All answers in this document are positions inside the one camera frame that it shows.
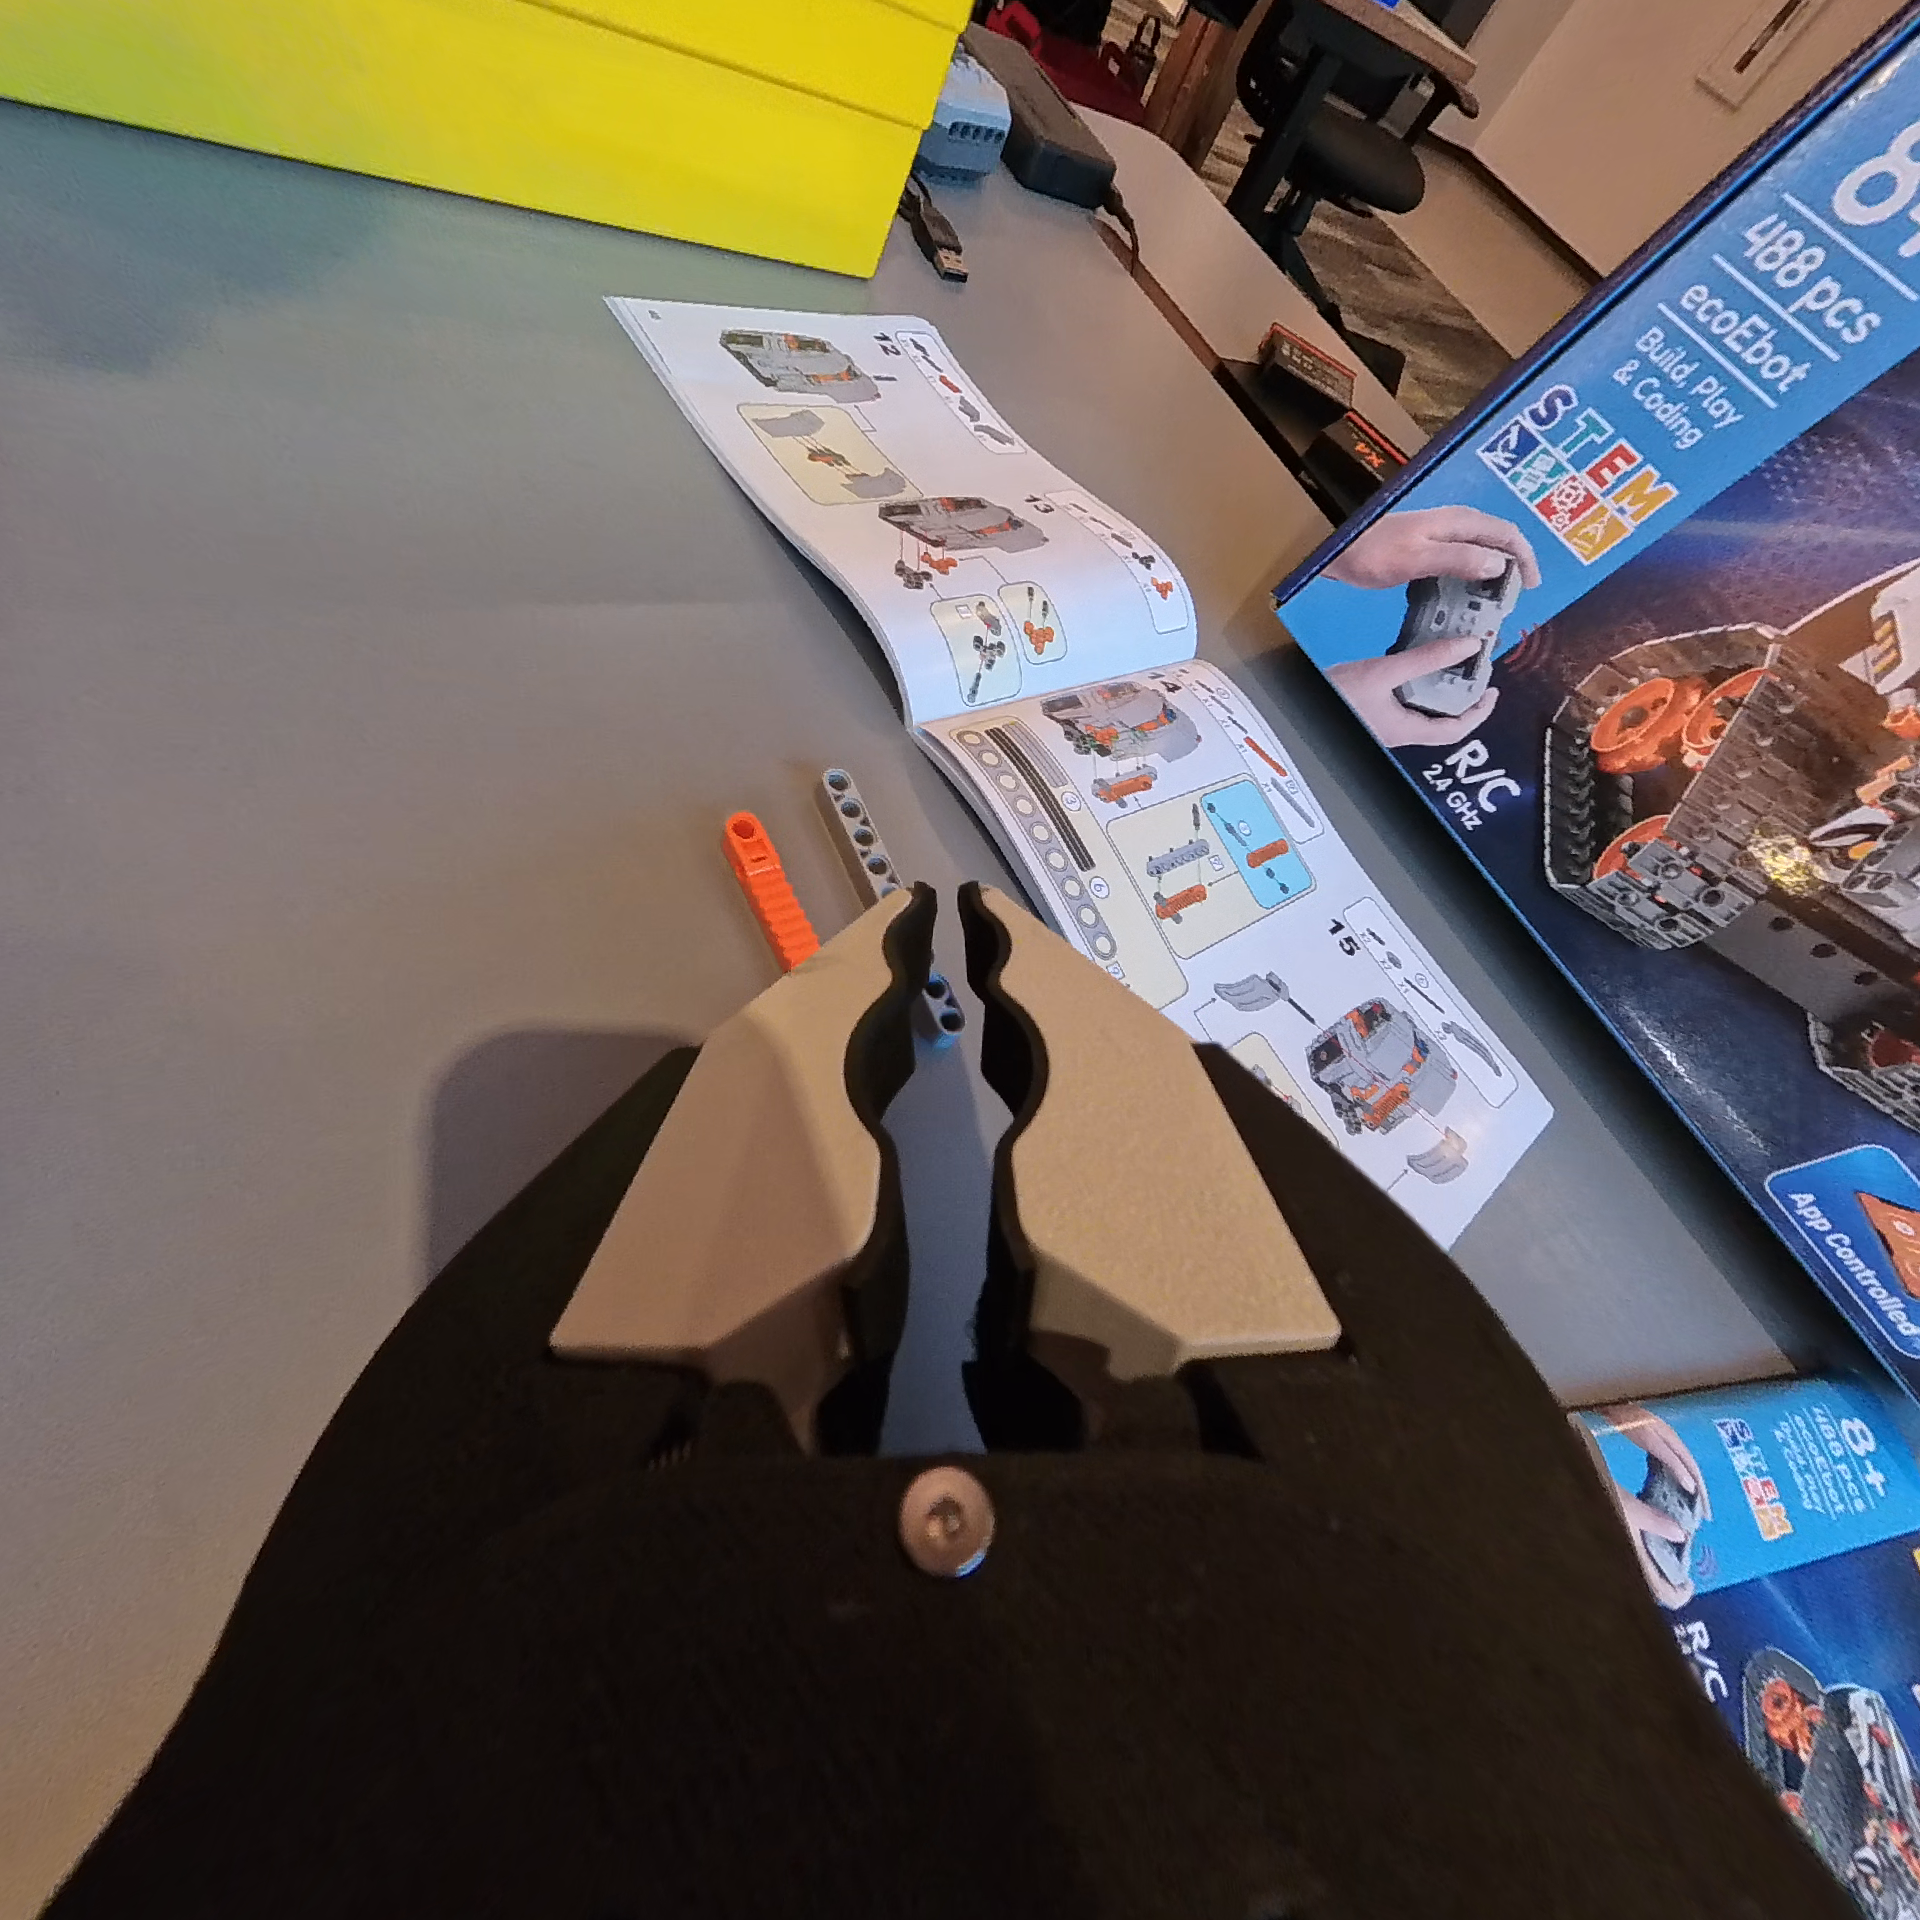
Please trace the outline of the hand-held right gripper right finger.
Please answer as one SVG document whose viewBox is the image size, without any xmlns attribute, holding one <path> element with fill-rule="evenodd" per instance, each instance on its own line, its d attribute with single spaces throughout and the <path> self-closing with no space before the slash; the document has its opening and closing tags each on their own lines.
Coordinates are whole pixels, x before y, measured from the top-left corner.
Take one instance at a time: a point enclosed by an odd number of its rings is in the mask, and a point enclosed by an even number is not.
<svg viewBox="0 0 1920 1920">
<path fill-rule="evenodd" d="M 979 1074 L 1008 1104 L 976 1417 L 1099 1417 L 1189 1364 L 1320 1352 L 1340 1323 L 1194 1041 L 971 884 Z"/>
</svg>

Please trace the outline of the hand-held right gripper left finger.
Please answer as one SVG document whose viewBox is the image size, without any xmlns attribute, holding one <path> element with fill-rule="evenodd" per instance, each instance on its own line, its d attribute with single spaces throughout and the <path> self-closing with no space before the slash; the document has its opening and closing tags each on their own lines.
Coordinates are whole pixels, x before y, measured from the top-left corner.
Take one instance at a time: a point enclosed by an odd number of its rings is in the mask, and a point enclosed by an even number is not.
<svg viewBox="0 0 1920 1920">
<path fill-rule="evenodd" d="M 873 1444 L 905 1312 L 882 1104 L 914 1067 L 922 890 L 873 902 L 723 1021 L 570 1304 L 555 1360 L 762 1384 L 799 1444 Z"/>
</svg>

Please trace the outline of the grey perforated beam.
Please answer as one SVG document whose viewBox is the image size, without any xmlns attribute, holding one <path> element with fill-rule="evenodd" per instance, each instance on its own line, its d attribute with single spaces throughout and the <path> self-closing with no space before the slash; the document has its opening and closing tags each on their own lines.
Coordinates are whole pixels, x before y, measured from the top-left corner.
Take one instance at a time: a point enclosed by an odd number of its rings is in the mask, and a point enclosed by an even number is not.
<svg viewBox="0 0 1920 1920">
<path fill-rule="evenodd" d="M 815 807 L 860 905 L 905 890 L 848 767 L 818 775 Z"/>
</svg>

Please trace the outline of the yellow plastic bin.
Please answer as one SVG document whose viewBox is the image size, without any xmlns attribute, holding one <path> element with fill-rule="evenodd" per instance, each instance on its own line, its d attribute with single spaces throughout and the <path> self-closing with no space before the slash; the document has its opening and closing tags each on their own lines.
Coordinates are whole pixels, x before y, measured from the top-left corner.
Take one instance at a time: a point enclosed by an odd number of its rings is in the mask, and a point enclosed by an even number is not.
<svg viewBox="0 0 1920 1920">
<path fill-rule="evenodd" d="M 971 3 L 8 0 L 0 92 L 873 275 Z"/>
</svg>

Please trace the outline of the grey desk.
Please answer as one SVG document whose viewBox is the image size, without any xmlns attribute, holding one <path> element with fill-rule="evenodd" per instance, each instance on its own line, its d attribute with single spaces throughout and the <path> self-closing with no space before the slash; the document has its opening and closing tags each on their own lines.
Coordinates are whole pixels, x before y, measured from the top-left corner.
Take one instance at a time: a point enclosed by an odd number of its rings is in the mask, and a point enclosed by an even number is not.
<svg viewBox="0 0 1920 1920">
<path fill-rule="evenodd" d="M 1565 1401 L 1786 1370 L 1817 1306 L 1270 611 L 1317 508 L 1087 218 L 959 196 L 872 282 L 4 112 L 4 1913 L 208 1664 L 422 1278 L 769 982 L 841 765 L 1002 881 L 852 608 L 606 295 L 922 311 L 1154 532 L 1386 902 L 1552 1101 L 1455 1257 Z"/>
</svg>

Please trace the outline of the orange ridged building piece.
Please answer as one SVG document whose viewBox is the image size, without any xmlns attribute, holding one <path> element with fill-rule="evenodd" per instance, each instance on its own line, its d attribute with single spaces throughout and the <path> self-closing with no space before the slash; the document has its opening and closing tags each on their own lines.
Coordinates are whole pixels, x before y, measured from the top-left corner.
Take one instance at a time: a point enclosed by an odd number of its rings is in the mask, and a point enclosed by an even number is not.
<svg viewBox="0 0 1920 1920">
<path fill-rule="evenodd" d="M 723 819 L 723 853 L 741 897 L 755 911 L 762 943 L 773 950 L 776 967 L 792 973 L 818 952 L 818 935 L 784 869 L 784 854 L 769 828 L 749 811 L 734 811 Z"/>
</svg>

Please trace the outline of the open instruction manual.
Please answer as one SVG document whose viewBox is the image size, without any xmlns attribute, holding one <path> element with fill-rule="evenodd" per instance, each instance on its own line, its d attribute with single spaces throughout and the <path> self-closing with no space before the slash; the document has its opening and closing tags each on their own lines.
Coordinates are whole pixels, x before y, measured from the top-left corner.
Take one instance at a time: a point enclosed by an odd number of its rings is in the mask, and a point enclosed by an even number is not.
<svg viewBox="0 0 1920 1920">
<path fill-rule="evenodd" d="M 1036 457 L 924 319 L 612 301 L 691 426 L 866 616 L 1039 915 L 1223 1047 L 1442 1246 L 1552 1104 L 1196 663 L 1164 544 Z"/>
</svg>

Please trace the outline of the blue instruction booklet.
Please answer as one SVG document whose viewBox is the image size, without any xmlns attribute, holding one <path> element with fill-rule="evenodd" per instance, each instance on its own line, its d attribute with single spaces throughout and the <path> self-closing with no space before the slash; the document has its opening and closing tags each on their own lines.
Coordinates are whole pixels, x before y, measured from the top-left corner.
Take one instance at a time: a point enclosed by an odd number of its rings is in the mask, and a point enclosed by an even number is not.
<svg viewBox="0 0 1920 1920">
<path fill-rule="evenodd" d="M 1717 1716 L 1866 1913 L 1920 1910 L 1920 1474 L 1869 1383 L 1570 1417 Z"/>
</svg>

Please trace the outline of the blue robot kit box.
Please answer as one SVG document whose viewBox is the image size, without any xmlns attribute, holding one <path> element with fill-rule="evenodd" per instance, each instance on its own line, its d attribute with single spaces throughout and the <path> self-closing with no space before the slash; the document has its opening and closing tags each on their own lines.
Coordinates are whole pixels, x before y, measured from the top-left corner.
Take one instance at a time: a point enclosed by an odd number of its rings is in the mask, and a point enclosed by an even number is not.
<svg viewBox="0 0 1920 1920">
<path fill-rule="evenodd" d="M 1277 593 L 1917 1396 L 1917 3 Z"/>
</svg>

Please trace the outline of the black office chair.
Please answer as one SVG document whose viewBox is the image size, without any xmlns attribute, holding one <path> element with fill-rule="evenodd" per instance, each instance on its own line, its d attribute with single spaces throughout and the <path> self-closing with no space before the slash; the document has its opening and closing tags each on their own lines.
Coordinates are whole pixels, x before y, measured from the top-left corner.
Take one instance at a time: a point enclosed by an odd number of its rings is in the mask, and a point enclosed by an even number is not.
<svg viewBox="0 0 1920 1920">
<path fill-rule="evenodd" d="M 1459 104 L 1459 89 L 1329 3 L 1279 0 L 1257 21 L 1233 92 L 1257 126 L 1257 142 L 1223 205 L 1336 320 L 1296 233 L 1317 204 L 1412 212 L 1424 204 L 1412 140 L 1442 104 Z"/>
</svg>

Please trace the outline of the black rectangular power bank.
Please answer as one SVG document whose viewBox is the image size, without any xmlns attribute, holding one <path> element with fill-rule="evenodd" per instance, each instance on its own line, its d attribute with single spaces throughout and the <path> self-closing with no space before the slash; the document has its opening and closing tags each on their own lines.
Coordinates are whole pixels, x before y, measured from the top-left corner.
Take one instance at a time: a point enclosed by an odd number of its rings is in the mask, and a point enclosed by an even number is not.
<svg viewBox="0 0 1920 1920">
<path fill-rule="evenodd" d="M 963 47 L 993 73 L 1008 96 L 1008 174 L 1039 196 L 1099 205 L 1112 189 L 1112 154 L 1050 81 L 1050 73 L 1028 55 L 1028 47 L 990 30 L 985 21 L 971 21 Z"/>
</svg>

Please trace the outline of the white remote controller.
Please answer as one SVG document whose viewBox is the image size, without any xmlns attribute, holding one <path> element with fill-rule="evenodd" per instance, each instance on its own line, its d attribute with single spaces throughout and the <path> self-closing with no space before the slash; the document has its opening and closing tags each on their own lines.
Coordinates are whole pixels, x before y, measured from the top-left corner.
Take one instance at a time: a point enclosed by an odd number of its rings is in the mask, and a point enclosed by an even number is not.
<svg viewBox="0 0 1920 1920">
<path fill-rule="evenodd" d="M 971 60 L 967 47 L 959 47 L 914 148 L 914 174 L 979 179 L 997 164 L 1008 130 L 1013 112 L 1002 81 L 979 60 Z"/>
</svg>

